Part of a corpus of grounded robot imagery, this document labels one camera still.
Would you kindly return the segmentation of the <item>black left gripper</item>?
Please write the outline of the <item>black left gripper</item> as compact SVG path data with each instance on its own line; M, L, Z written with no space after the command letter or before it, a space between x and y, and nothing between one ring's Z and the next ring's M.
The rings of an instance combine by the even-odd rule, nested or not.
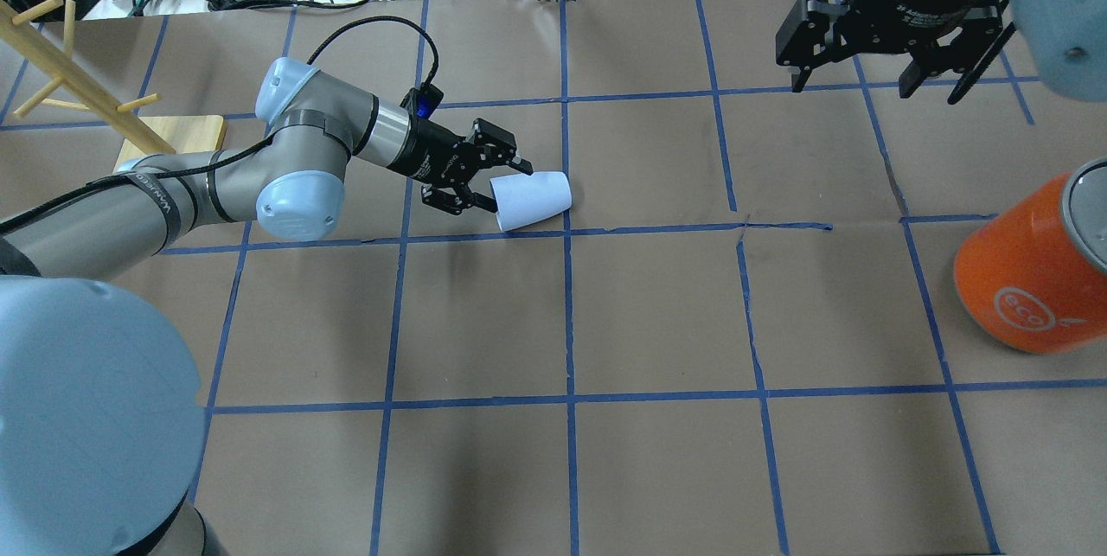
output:
M497 213L497 200L470 189L482 169L534 173L531 162L518 157L515 135L486 119L475 119L465 136L430 119L412 119L399 156L385 167L423 184L423 204L447 214L474 207Z

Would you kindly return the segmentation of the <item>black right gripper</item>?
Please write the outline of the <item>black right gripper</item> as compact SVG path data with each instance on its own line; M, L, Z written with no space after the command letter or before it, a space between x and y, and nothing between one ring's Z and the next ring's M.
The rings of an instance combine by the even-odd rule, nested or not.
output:
M813 71L862 53L908 53L899 97L930 78L965 73L1001 29L999 0L797 0L775 37L776 62L801 93Z

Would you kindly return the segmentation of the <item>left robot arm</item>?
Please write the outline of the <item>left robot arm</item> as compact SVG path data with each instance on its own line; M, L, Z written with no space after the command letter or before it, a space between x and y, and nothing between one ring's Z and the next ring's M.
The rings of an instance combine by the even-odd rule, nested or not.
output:
M470 181L530 163L486 119L439 125L438 102L430 80L393 103L280 56L252 146L130 161L3 222L4 555L225 555L196 501L214 380L186 319L216 294L214 272L174 247L246 222L325 240L354 161L439 212L497 212Z

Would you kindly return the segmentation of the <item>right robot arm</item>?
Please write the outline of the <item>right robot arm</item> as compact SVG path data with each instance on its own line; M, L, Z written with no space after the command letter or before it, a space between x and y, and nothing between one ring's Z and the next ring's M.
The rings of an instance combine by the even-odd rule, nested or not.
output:
M816 68L849 56L910 56L898 79L910 97L929 78L958 75L956 104L1013 35L1056 94L1106 99L1106 0L797 0L775 37L776 62L799 93Z

